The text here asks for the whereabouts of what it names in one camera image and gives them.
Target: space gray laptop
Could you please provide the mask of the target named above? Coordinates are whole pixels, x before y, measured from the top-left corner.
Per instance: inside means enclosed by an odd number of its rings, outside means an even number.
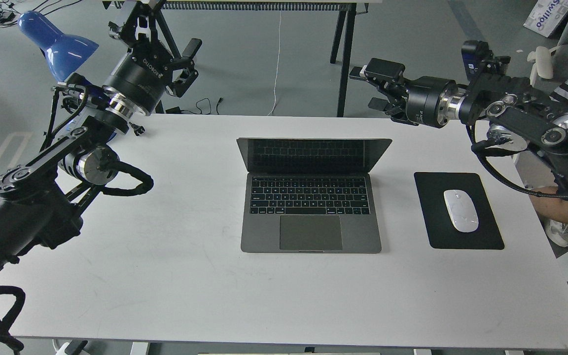
[[[245,252],[381,251],[368,172],[390,139],[237,139]]]

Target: sneaker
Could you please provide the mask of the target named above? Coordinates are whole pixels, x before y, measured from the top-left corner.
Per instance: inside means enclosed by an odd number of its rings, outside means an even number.
[[[545,234],[556,245],[568,247],[568,224],[550,219],[545,225]]]

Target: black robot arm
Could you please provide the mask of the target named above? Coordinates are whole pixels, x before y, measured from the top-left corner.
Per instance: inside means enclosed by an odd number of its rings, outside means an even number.
[[[152,178],[120,162],[107,142],[115,133],[128,131],[133,114],[150,114],[166,90],[181,96],[198,75],[192,59],[201,40],[193,38],[183,54],[178,53],[160,12],[163,4],[163,0],[126,2],[116,20],[119,25],[109,25],[111,36],[128,46],[126,56],[102,87],[76,73],[65,83],[58,83],[40,153],[0,176],[0,270],[7,263],[18,263],[19,256],[36,245],[53,249],[79,235],[81,215],[98,194],[133,196],[152,188]],[[156,23],[171,52],[158,40]],[[178,78],[173,80],[173,72],[179,70]],[[65,95],[64,107],[72,115],[54,128],[61,93]],[[83,118],[75,121],[78,115]],[[64,128],[68,133],[57,138]],[[63,192],[56,184],[57,167],[81,183]],[[132,175],[140,184],[133,189],[106,187],[118,173]],[[0,342],[17,354],[23,344],[9,335],[9,329],[19,315],[25,294],[11,286],[0,286],[0,294],[11,294],[16,299],[0,319]]]
[[[552,170],[563,193],[536,193],[496,177],[523,193],[568,199],[568,105],[532,88],[527,78],[505,76],[509,57],[494,57],[485,42],[464,43],[462,58],[468,85],[431,76],[408,80],[403,76],[404,65],[376,58],[354,68],[350,78],[376,87],[386,100],[373,98],[369,107],[393,121],[442,128],[451,119],[460,120],[472,135],[472,150],[493,174],[486,157],[532,151]],[[474,139],[478,119],[487,119],[491,125],[488,139],[480,142]],[[503,149],[513,146],[514,150]]]

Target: gray floor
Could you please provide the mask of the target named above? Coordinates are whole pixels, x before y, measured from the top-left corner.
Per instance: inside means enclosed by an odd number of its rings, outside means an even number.
[[[37,0],[20,1],[17,7],[23,11],[38,3]],[[408,78],[429,75],[466,83],[460,47],[467,39],[480,39],[488,41],[495,54],[512,57],[508,74],[526,76],[530,72],[530,64],[525,61],[528,52],[537,45],[552,47],[557,42],[523,28],[534,3],[534,0],[385,0],[383,4],[372,4],[368,14],[356,18],[352,65],[364,65],[373,57],[383,58],[405,63]],[[49,16],[63,32],[85,36],[101,45],[77,71],[97,85],[102,84],[126,49],[107,35],[107,23],[116,14],[114,8],[103,10],[97,1],[84,1]],[[278,60],[280,13],[169,11],[165,16],[180,48],[193,36],[203,39],[197,57],[199,79],[182,99],[164,97],[166,108],[180,106],[195,111],[194,104],[198,100],[209,97],[215,103],[223,97],[219,107],[221,114],[266,115],[270,112]],[[336,13],[331,12],[282,13],[275,115],[336,114],[340,67],[328,63],[335,23]],[[0,29],[0,146],[9,133],[32,133],[20,162],[32,158],[40,146],[41,132],[49,119],[52,85],[54,79],[34,44],[17,28]],[[383,116],[367,108],[375,93],[370,85],[350,81],[345,115]],[[146,122],[141,119],[137,123],[145,125]],[[180,130],[181,127],[168,129]],[[10,146],[15,148],[3,154],[0,173],[13,160],[20,142],[21,139],[13,139]],[[25,343],[26,354],[54,353],[49,340],[26,339]],[[243,344],[156,344],[151,348],[151,354],[299,353],[308,345],[312,344],[252,347]],[[127,354],[130,344],[94,341],[88,349],[93,355]],[[413,353],[411,349],[387,348],[318,347],[316,351]],[[0,347],[0,355],[8,353]],[[503,352],[448,349],[437,353],[494,355]]]

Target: white mouse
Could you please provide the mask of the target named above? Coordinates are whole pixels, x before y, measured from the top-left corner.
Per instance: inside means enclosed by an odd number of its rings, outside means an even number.
[[[448,216],[455,229],[464,233],[476,231],[479,218],[477,218],[475,204],[466,191],[446,190],[444,191],[444,202],[446,202]]]

